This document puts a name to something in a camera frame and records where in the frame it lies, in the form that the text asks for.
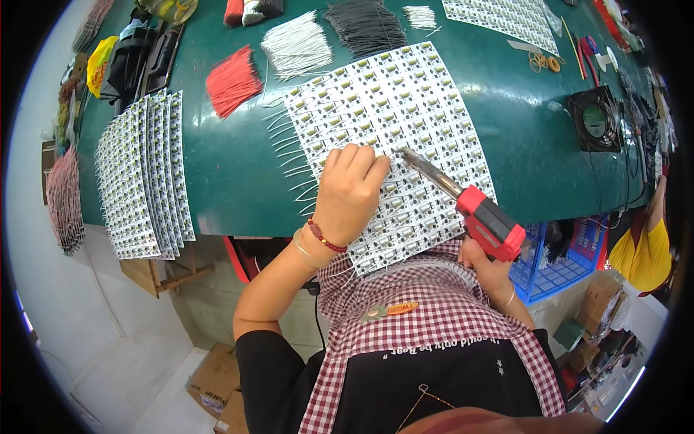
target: red bead bracelet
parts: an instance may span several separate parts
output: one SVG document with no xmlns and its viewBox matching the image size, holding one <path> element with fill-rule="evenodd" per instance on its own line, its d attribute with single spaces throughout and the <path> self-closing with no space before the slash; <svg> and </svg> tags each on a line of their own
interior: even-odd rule
<svg viewBox="0 0 694 434">
<path fill-rule="evenodd" d="M 334 245 L 331 242 L 328 242 L 325 238 L 323 238 L 323 232 L 321 231 L 321 228 L 318 227 L 318 225 L 312 220 L 308 219 L 308 227 L 311 229 L 311 233 L 318 238 L 318 241 L 322 242 L 327 248 L 330 250 L 334 250 L 337 253 L 345 253 L 347 251 L 347 247 L 338 247 Z"/>
</svg>

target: cooling fan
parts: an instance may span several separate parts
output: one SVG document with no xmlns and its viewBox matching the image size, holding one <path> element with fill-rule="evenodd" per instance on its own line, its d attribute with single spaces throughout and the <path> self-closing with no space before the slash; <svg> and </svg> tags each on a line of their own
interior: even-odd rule
<svg viewBox="0 0 694 434">
<path fill-rule="evenodd" d="M 624 147 L 617 105 L 609 87 L 570 95 L 566 104 L 576 125 L 582 151 L 619 152 Z"/>
</svg>

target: yellow shirt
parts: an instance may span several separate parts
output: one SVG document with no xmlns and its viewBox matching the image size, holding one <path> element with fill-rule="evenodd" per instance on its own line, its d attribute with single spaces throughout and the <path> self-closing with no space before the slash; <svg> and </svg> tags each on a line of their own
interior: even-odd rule
<svg viewBox="0 0 694 434">
<path fill-rule="evenodd" d="M 629 229 L 610 252 L 609 263 L 639 291 L 653 291 L 660 286 L 668 278 L 672 265 L 663 219 L 650 232 L 643 225 L 638 246 L 634 246 Z"/>
</svg>

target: blue plastic crate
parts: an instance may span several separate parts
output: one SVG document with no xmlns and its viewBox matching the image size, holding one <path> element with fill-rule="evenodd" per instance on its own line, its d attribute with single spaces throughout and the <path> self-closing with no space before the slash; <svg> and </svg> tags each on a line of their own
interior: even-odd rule
<svg viewBox="0 0 694 434">
<path fill-rule="evenodd" d="M 511 266 L 509 277 L 516 284 L 516 294 L 530 305 L 565 290 L 590 275 L 598 262 L 604 231 L 596 231 L 598 224 L 588 219 L 576 219 L 574 237 L 566 255 L 567 260 L 540 270 L 545 246 L 547 222 L 524 226 L 530 241 L 528 255 Z"/>
</svg>

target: red and white gingham apron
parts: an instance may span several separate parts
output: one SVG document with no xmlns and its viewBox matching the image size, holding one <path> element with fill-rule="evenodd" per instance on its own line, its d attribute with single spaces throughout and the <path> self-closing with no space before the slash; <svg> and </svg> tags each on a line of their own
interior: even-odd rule
<svg viewBox="0 0 694 434">
<path fill-rule="evenodd" d="M 319 270 L 319 308 L 332 325 L 299 433 L 331 432 L 350 357 L 489 338 L 512 342 L 535 387 L 544 416 L 566 412 L 552 365 L 540 342 L 524 324 L 489 307 L 475 275 L 456 262 L 460 243 L 445 242 L 388 270 L 351 280 L 353 271 L 345 256 L 333 258 Z M 411 312 L 362 321 L 373 306 L 412 301 L 419 306 Z"/>
</svg>

